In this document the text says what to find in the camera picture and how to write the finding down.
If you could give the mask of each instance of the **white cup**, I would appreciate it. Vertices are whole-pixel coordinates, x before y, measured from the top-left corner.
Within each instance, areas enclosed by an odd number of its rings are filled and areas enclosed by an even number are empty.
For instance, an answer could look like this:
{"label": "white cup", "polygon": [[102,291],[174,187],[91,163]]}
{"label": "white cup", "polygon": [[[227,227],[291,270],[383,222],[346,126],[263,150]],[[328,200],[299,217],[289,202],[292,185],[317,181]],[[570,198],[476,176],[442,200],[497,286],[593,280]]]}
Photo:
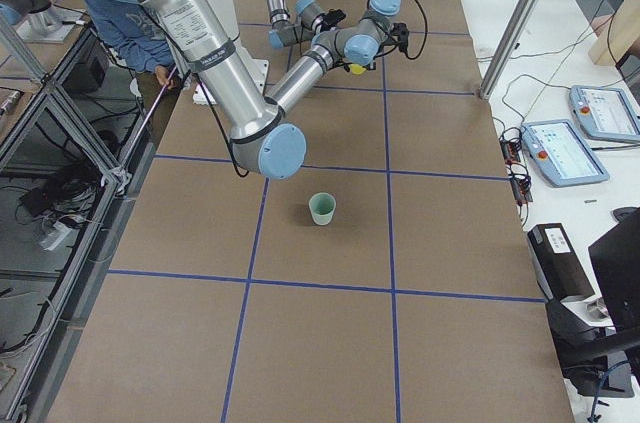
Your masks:
{"label": "white cup", "polygon": [[316,225],[328,225],[336,211],[336,199],[329,193],[316,193],[309,199],[309,211]]}

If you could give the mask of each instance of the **computer monitor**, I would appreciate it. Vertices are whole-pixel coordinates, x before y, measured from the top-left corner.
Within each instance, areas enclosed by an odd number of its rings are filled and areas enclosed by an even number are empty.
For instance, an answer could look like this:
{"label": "computer monitor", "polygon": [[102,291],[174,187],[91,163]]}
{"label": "computer monitor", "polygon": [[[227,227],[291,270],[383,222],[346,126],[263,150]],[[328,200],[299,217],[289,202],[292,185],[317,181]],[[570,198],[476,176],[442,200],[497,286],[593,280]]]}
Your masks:
{"label": "computer monitor", "polygon": [[593,328],[552,300],[547,314],[563,374],[582,395],[593,396],[602,372],[629,361],[604,382],[601,396],[633,396],[640,381],[640,209],[589,247],[598,286],[615,330]]}

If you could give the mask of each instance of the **yellow object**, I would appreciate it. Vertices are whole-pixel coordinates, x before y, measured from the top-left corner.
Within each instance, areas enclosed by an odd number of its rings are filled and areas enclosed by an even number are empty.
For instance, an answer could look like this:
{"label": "yellow object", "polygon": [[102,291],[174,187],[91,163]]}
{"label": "yellow object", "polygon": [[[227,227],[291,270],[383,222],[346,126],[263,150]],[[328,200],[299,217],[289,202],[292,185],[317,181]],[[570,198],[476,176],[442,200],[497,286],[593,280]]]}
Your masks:
{"label": "yellow object", "polygon": [[367,69],[364,66],[356,65],[355,63],[350,63],[349,64],[349,71],[351,73],[353,73],[354,75],[361,75],[365,71],[367,71]]}

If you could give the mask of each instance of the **robotic arm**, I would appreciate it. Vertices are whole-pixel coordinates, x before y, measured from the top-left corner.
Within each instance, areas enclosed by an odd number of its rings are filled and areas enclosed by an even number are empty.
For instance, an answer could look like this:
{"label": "robotic arm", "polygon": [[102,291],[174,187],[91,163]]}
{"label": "robotic arm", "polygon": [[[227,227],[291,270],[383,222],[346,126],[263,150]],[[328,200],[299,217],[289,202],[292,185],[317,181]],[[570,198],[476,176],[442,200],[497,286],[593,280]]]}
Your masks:
{"label": "robotic arm", "polygon": [[[370,0],[360,23],[325,31],[282,80],[263,97],[207,0],[120,0],[153,9],[232,124],[231,151],[240,166],[283,179],[301,166],[306,153],[302,131],[284,118],[313,85],[342,58],[368,65],[389,37],[390,18],[400,0]],[[282,0],[268,0],[272,22],[288,23]],[[306,28],[322,28],[325,13],[313,0],[300,0],[298,14]]]}
{"label": "robotic arm", "polygon": [[42,36],[62,26],[62,21],[49,0],[0,0],[0,15],[10,25],[17,25],[27,16],[31,28]]}

